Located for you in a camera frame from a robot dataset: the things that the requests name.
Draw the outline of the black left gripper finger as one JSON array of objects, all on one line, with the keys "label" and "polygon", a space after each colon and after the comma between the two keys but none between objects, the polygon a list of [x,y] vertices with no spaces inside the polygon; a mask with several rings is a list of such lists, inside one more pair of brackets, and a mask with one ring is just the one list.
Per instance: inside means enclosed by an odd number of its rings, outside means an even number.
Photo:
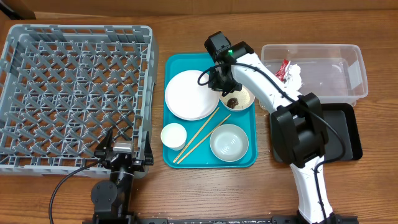
[{"label": "black left gripper finger", "polygon": [[145,165],[154,164],[154,157],[150,146],[150,136],[148,131],[146,131],[146,138],[144,143],[144,164]]},{"label": "black left gripper finger", "polygon": [[102,151],[104,149],[107,149],[111,146],[113,140],[113,130],[109,129],[105,135],[105,137],[102,139],[102,141],[97,145],[95,148],[95,151]]}]

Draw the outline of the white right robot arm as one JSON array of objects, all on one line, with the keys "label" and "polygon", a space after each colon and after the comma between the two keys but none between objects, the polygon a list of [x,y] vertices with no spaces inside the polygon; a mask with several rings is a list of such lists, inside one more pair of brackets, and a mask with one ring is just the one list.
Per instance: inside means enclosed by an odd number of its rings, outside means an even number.
[{"label": "white right robot arm", "polygon": [[261,62],[245,42],[232,45],[221,32],[205,41],[208,68],[194,75],[196,85],[226,96],[246,87],[267,108],[273,147],[291,166],[298,189],[300,216],[307,223],[329,223],[333,210],[327,200],[322,167],[325,164],[327,129],[320,100],[313,93],[289,89]]}]

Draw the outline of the pink white bowl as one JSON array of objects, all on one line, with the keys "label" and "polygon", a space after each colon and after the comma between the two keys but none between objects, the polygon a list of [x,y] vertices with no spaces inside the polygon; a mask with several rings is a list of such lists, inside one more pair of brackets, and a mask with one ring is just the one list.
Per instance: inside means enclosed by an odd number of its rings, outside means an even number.
[{"label": "pink white bowl", "polygon": [[[239,105],[236,106],[234,109],[227,107],[227,101],[230,98],[238,99]],[[248,109],[254,103],[255,98],[256,97],[245,86],[242,86],[241,91],[234,91],[227,94],[225,97],[222,97],[220,94],[221,103],[230,111],[243,111],[245,109]]]}]

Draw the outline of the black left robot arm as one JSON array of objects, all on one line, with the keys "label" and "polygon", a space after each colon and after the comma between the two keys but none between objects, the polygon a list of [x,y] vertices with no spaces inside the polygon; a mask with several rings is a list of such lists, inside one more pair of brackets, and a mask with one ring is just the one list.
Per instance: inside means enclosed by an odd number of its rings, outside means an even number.
[{"label": "black left robot arm", "polygon": [[138,152],[130,141],[112,142],[112,130],[97,145],[94,155],[110,171],[109,179],[95,184],[91,190],[94,204],[93,223],[139,223],[136,213],[129,210],[132,185],[143,178],[154,164],[150,134],[145,131]]}]

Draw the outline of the red snack wrapper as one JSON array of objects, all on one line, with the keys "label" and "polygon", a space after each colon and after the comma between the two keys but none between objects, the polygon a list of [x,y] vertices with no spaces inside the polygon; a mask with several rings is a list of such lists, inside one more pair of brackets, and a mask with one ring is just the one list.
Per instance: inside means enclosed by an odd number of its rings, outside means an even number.
[{"label": "red snack wrapper", "polygon": [[284,59],[279,70],[275,73],[275,76],[282,82],[284,82],[284,80],[285,80],[285,74],[286,74],[289,64],[290,64],[290,61]]}]

